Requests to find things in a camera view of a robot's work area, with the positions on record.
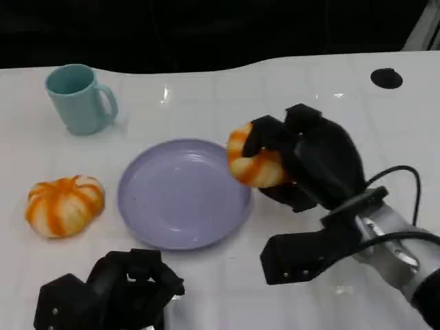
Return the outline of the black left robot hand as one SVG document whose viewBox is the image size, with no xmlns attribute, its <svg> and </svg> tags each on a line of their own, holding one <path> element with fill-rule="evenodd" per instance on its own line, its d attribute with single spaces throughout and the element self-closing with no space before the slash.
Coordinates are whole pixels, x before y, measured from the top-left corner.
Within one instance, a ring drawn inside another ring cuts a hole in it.
<svg viewBox="0 0 440 330">
<path fill-rule="evenodd" d="M 164 329 L 165 307 L 186 293 L 158 250 L 111 251 L 87 278 L 98 295 L 99 329 Z"/>
</svg>

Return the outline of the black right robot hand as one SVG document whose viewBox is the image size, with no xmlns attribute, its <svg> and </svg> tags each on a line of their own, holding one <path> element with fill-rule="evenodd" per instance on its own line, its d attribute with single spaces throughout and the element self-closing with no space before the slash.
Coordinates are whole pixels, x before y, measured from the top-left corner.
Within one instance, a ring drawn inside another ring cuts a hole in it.
<svg viewBox="0 0 440 330">
<path fill-rule="evenodd" d="M 350 135 L 337 123 L 305 104 L 286 110 L 284 120 L 270 115 L 252 121 L 242 155 L 276 151 L 288 180 L 260 192 L 296 213 L 317 205 L 334 210 L 362 193 L 362 159 Z"/>
</svg>

